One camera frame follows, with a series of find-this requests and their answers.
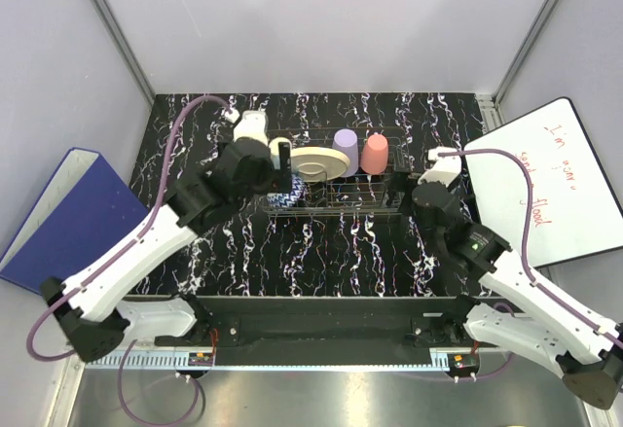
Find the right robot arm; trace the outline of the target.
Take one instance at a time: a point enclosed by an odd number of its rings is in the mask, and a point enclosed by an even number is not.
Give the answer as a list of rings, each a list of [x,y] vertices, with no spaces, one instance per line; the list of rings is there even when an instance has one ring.
[[[470,296],[441,316],[415,321],[411,340],[424,347],[487,343],[548,370],[573,395],[610,409],[622,391],[622,326],[574,299],[528,262],[528,241],[515,250],[490,228],[467,219],[451,187],[464,151],[429,150],[430,167],[407,181],[400,211],[437,248],[447,264],[524,311],[522,318]]]

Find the cream and brown mug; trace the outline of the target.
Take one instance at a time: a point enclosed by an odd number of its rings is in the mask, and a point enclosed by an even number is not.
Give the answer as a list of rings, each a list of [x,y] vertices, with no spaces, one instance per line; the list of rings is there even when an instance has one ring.
[[[274,169],[285,173],[290,172],[292,142],[286,137],[277,137],[269,143],[269,149]]]

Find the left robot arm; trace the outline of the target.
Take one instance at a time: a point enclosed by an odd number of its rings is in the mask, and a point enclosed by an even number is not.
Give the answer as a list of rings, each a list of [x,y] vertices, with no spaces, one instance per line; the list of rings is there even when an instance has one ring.
[[[211,312],[189,295],[128,302],[127,293],[155,267],[201,235],[227,223],[255,196],[292,187],[290,147],[280,142],[278,163],[264,143],[242,137],[224,144],[217,159],[167,189],[149,216],[108,252],[64,281],[40,287],[49,313],[85,363],[130,339],[201,346],[214,332]]]

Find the cream and blue plate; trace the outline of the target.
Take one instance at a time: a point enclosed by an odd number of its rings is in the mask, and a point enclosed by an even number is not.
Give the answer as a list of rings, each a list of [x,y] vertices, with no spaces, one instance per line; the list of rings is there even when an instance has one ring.
[[[305,182],[326,182],[342,177],[350,167],[350,159],[331,148],[300,147],[291,151],[291,167]]]

